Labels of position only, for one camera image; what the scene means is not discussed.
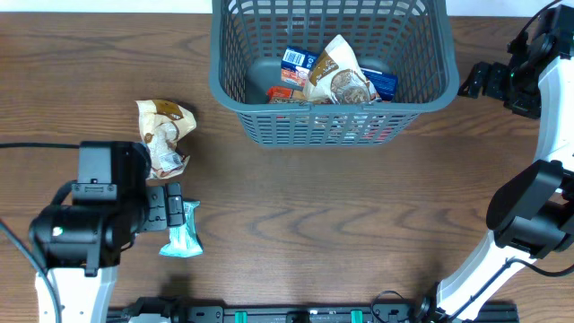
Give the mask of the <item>teal plastic packet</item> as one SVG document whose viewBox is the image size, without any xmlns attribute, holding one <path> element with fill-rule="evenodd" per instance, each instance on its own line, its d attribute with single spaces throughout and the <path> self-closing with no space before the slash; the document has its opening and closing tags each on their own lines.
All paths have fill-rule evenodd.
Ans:
<svg viewBox="0 0 574 323">
<path fill-rule="evenodd" d="M 170 242 L 159 252 L 161 256 L 170 258 L 192 258 L 204 253 L 204 248 L 196 232 L 195 210 L 200 206 L 199 201 L 184 201 L 185 223 L 170 228 Z"/>
</svg>

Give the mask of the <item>cookie snack bag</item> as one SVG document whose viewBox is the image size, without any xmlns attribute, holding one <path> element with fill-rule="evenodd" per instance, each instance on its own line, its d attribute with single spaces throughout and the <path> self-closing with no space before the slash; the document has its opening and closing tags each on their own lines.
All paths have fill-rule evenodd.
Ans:
<svg viewBox="0 0 574 323">
<path fill-rule="evenodd" d="M 335 36 L 318 57 L 303 94 L 306 101 L 316 104 L 360 104 L 380 99 L 342 35 Z"/>
</svg>

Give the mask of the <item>orange spaghetti packet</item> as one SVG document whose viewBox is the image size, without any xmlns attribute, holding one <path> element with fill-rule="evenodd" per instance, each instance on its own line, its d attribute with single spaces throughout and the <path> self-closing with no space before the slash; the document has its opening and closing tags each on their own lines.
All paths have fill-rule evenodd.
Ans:
<svg viewBox="0 0 574 323">
<path fill-rule="evenodd" d="M 283 86 L 273 86 L 267 92 L 269 104 L 279 103 L 302 103 L 306 101 L 302 91 L 294 90 Z"/>
</svg>

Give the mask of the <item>blue tissue multipack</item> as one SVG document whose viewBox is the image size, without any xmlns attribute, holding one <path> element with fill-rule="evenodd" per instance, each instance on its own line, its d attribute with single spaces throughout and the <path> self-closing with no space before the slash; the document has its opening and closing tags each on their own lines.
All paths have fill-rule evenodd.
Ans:
<svg viewBox="0 0 574 323">
<path fill-rule="evenodd" d="M 319 55 L 300 48 L 287 47 L 281 62 L 281 80 L 303 88 Z M 361 68 L 369 88 L 376 93 L 375 101 L 391 101 L 396 94 L 397 77 L 378 70 Z"/>
</svg>

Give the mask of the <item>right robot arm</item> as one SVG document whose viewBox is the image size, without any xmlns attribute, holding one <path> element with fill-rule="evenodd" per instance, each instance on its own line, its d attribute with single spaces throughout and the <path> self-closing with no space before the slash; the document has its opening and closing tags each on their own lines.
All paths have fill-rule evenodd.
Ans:
<svg viewBox="0 0 574 323">
<path fill-rule="evenodd" d="M 415 322 L 472 322 L 524 267 L 573 244 L 573 9 L 552 1 L 508 44 L 506 64 L 476 64 L 458 93 L 488 96 L 540 122 L 533 163 L 494 194 L 488 231 L 451 276 L 433 286 Z"/>
</svg>

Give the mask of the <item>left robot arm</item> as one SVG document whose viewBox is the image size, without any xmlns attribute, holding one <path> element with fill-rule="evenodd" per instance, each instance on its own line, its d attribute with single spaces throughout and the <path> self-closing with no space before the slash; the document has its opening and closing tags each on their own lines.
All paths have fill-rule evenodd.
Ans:
<svg viewBox="0 0 574 323">
<path fill-rule="evenodd" d="M 40 321 L 105 321 L 125 248 L 140 233 L 185 223 L 180 184 L 150 187 L 150 170 L 142 144 L 80 143 L 77 178 L 29 228 L 41 264 L 35 281 Z"/>
</svg>

